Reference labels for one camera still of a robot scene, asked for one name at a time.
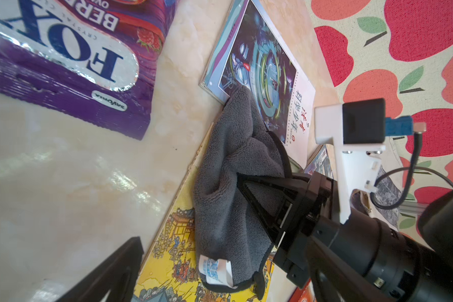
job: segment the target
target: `strawberry image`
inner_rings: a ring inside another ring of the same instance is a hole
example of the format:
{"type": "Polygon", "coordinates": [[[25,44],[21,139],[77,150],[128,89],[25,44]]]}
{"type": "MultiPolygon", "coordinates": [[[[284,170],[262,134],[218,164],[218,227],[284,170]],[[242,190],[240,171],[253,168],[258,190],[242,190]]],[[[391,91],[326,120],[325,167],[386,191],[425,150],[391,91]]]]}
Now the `strawberry image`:
{"type": "Polygon", "coordinates": [[[138,43],[141,46],[146,47],[147,49],[151,49],[156,52],[161,52],[162,43],[159,39],[159,36],[152,31],[139,27],[138,28],[138,43]]]}
{"type": "Polygon", "coordinates": [[[124,3],[124,4],[141,4],[143,2],[145,2],[146,0],[114,0],[116,2],[119,2],[119,3],[124,3]]]}

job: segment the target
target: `black cable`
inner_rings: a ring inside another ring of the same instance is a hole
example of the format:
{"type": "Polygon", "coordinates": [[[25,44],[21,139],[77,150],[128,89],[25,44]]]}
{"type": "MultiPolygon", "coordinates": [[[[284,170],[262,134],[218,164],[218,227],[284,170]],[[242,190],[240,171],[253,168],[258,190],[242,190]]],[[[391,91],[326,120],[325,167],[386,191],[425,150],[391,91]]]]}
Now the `black cable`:
{"type": "MultiPolygon", "coordinates": [[[[397,169],[391,170],[389,172],[386,172],[385,174],[383,174],[383,175],[381,175],[379,177],[379,181],[383,180],[384,178],[386,178],[388,176],[393,175],[394,173],[405,171],[405,170],[408,170],[408,169],[409,169],[409,167],[402,167],[402,168],[397,168],[397,169]]],[[[420,166],[415,166],[414,169],[415,170],[428,171],[428,172],[431,172],[433,174],[436,174],[437,176],[443,178],[443,180],[446,181],[447,184],[449,184],[453,188],[453,182],[449,178],[447,178],[446,176],[444,176],[443,174],[441,174],[440,172],[438,172],[436,170],[433,170],[433,169],[430,169],[430,168],[425,168],[425,167],[420,167],[420,166]]]]}
{"type": "MultiPolygon", "coordinates": [[[[406,177],[406,184],[404,185],[404,190],[403,190],[403,193],[401,194],[401,197],[399,197],[399,200],[397,202],[395,202],[391,205],[381,205],[376,201],[374,193],[371,193],[370,194],[371,201],[376,207],[378,207],[382,210],[392,210],[392,209],[399,207],[404,202],[406,196],[408,196],[409,188],[411,187],[411,180],[412,180],[412,175],[414,173],[414,167],[416,166],[416,163],[418,162],[419,154],[421,153],[422,147],[423,147],[423,134],[416,132],[414,134],[414,149],[412,151],[411,161],[410,161],[410,165],[408,168],[408,176],[406,177]]],[[[385,176],[386,174],[381,175],[381,177],[376,179],[374,186],[377,186],[377,184],[379,184],[379,182],[382,179],[384,179],[384,177],[387,177],[387,176],[385,176]]]]}

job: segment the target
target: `comic book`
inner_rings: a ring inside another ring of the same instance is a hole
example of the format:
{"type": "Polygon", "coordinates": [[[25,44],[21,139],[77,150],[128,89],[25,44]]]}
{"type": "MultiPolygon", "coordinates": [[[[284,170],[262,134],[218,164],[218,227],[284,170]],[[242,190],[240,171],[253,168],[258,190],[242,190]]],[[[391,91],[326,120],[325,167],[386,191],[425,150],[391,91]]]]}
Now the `comic book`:
{"type": "Polygon", "coordinates": [[[200,86],[223,104],[247,86],[266,127],[305,168],[315,89],[259,0],[233,1],[200,86]]]}
{"type": "Polygon", "coordinates": [[[309,279],[307,285],[303,288],[297,288],[288,302],[315,302],[314,286],[309,279]]]}
{"type": "Polygon", "coordinates": [[[330,164],[329,151],[325,144],[319,146],[319,148],[311,156],[304,173],[312,175],[314,171],[334,179],[334,173],[332,172],[330,164]]]}
{"type": "MultiPolygon", "coordinates": [[[[134,288],[133,302],[258,302],[253,286],[238,293],[212,292],[199,280],[195,251],[193,187],[208,144],[207,132],[145,258],[134,288]]],[[[267,300],[274,264],[272,251],[263,269],[267,300]]]]}

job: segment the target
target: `green leaf pattern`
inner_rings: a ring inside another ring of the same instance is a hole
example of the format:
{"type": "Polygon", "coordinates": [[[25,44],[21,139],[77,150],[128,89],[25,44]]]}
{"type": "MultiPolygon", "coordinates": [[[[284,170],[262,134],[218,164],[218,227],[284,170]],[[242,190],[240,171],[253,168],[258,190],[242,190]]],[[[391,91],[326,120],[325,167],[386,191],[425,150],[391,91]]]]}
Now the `green leaf pattern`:
{"type": "Polygon", "coordinates": [[[404,79],[399,83],[399,91],[404,91],[409,87],[416,84],[419,79],[423,76],[423,72],[425,71],[424,66],[418,67],[415,70],[411,71],[404,79]]]}
{"type": "Polygon", "coordinates": [[[408,229],[416,223],[416,219],[414,218],[406,218],[405,220],[401,221],[399,224],[399,229],[408,229]]]}
{"type": "Polygon", "coordinates": [[[416,198],[411,193],[408,193],[408,195],[406,195],[406,199],[405,200],[416,200],[416,198]]]}
{"type": "Polygon", "coordinates": [[[357,18],[359,27],[368,33],[381,33],[387,31],[386,22],[378,17],[357,18]]]}
{"type": "Polygon", "coordinates": [[[423,168],[429,168],[431,166],[431,160],[423,161],[423,162],[418,162],[416,166],[420,166],[423,168]]]}

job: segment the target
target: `savona logo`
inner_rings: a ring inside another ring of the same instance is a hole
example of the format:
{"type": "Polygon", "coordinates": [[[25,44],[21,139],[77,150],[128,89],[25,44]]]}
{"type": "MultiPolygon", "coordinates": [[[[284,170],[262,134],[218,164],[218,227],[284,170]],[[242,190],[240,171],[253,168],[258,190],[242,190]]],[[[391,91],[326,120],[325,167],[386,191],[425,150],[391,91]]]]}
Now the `savona logo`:
{"type": "Polygon", "coordinates": [[[92,98],[103,105],[106,105],[119,111],[126,111],[127,109],[127,105],[121,102],[120,100],[97,90],[94,90],[92,92],[92,98]]]}

